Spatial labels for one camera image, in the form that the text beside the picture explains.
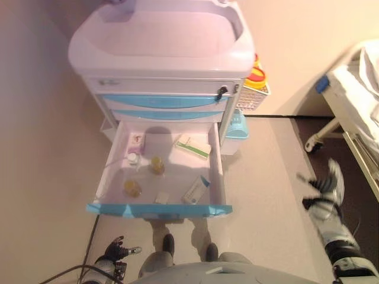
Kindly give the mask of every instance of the open drawer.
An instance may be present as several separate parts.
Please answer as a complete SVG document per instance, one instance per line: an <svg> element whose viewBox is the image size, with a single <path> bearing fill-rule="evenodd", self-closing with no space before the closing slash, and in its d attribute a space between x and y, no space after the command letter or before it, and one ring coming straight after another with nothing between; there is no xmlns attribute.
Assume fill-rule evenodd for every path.
<svg viewBox="0 0 379 284"><path fill-rule="evenodd" d="M132 134L144 134L144 153L138 169L131 166L127 157L129 138ZM208 160L192 156L174 147L181 134L211 145ZM150 161L158 156L165 172L156 175ZM187 205L182 197L196 178L204 176L210 186L196 205ZM124 183L135 181L141 194L134 198L126 194ZM155 204L159 192L168 193L167 204ZM94 203L87 210L97 214L118 215L126 218L195 218L213 217L231 213L226 205L220 142L216 123L145 123L121 121L105 165Z"/></svg>

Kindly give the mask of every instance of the blue drawer handle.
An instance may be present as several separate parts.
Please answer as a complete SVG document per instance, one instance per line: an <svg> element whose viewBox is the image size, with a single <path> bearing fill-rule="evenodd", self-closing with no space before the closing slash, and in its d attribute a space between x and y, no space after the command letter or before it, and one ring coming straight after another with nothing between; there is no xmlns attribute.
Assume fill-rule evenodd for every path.
<svg viewBox="0 0 379 284"><path fill-rule="evenodd" d="M194 108L216 104L213 96L104 95L105 99L145 108Z"/></svg>
<svg viewBox="0 0 379 284"><path fill-rule="evenodd" d="M231 205L87 204L86 210L125 218L181 219L226 215L233 208Z"/></svg>
<svg viewBox="0 0 379 284"><path fill-rule="evenodd" d="M113 110L119 114L131 115L132 117L142 117L151 120L193 120L202 117L211 117L212 115L222 114L222 111L210 112L180 112L180 111L124 111L120 109Z"/></svg>

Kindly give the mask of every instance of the keyhole lock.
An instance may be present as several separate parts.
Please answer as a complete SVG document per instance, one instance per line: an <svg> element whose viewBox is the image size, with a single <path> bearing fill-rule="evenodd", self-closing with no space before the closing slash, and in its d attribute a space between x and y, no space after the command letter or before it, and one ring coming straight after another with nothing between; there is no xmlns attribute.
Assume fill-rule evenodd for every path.
<svg viewBox="0 0 379 284"><path fill-rule="evenodd" d="M227 90L227 87L226 86L222 86L218 91L217 91L217 96L216 96L216 102L218 102L219 100L221 100L221 98L223 97L223 94L227 93L228 90Z"/></svg>

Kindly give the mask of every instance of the white drawer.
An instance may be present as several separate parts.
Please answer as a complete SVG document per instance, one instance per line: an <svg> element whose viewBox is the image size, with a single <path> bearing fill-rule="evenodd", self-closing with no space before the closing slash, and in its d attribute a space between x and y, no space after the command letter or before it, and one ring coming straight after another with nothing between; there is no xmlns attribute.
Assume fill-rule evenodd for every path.
<svg viewBox="0 0 379 284"><path fill-rule="evenodd" d="M114 118L128 122L220 122L222 111L176 112L176 111L129 111L111 109Z"/></svg>
<svg viewBox="0 0 379 284"><path fill-rule="evenodd" d="M235 84L241 80L207 79L125 79L125 78L83 78L92 93L123 93L149 95L194 95L217 96L223 86L227 92L223 96L234 94Z"/></svg>
<svg viewBox="0 0 379 284"><path fill-rule="evenodd" d="M125 158L131 133L144 133L146 139L138 170ZM210 158L202 160L175 148L174 140L183 133L210 144ZM154 156L159 156L165 165L161 176L150 171ZM183 204L183 195L200 175L210 182L210 187L197 205ZM137 198L124 192L128 179L141 187ZM169 194L167 205L154 204L161 191ZM217 124L120 122L94 202L87 205L87 210L127 218L212 217L230 213L232 207L225 200Z"/></svg>

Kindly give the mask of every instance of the cart drawer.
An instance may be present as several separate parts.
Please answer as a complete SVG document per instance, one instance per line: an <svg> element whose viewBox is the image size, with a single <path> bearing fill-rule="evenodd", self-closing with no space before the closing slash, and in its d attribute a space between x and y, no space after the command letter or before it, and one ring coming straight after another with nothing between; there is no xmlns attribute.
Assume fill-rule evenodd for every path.
<svg viewBox="0 0 379 284"><path fill-rule="evenodd" d="M113 142L114 137L116 135L116 129L112 127L112 125L108 122L106 118L102 121L100 132L102 132L110 142Z"/></svg>
<svg viewBox="0 0 379 284"><path fill-rule="evenodd" d="M116 120L133 122L220 122L223 118L222 111L125 111L122 109L112 109L111 111Z"/></svg>
<svg viewBox="0 0 379 284"><path fill-rule="evenodd" d="M223 96L233 95L235 80L208 79L146 79L146 78L87 78L83 77L92 93L152 94L152 95L192 95L217 96L219 89L228 90Z"/></svg>
<svg viewBox="0 0 379 284"><path fill-rule="evenodd" d="M130 166L125 158L129 137L133 133L143 133L145 137L138 169ZM174 140L183 133L211 145L208 160L173 147ZM159 156L165 165L163 175L156 175L150 169L154 156ZM183 204L183 195L200 175L210 182L210 186L197 205ZM142 192L138 197L125 193L124 183L127 180L133 180L140 186ZM169 194L167 205L154 204L159 192ZM95 200L87 205L87 210L126 218L166 219L231 213L232 207L225 200L217 124L120 122Z"/></svg>
<svg viewBox="0 0 379 284"><path fill-rule="evenodd" d="M213 96L101 95L109 109L148 111L224 111L228 98Z"/></svg>

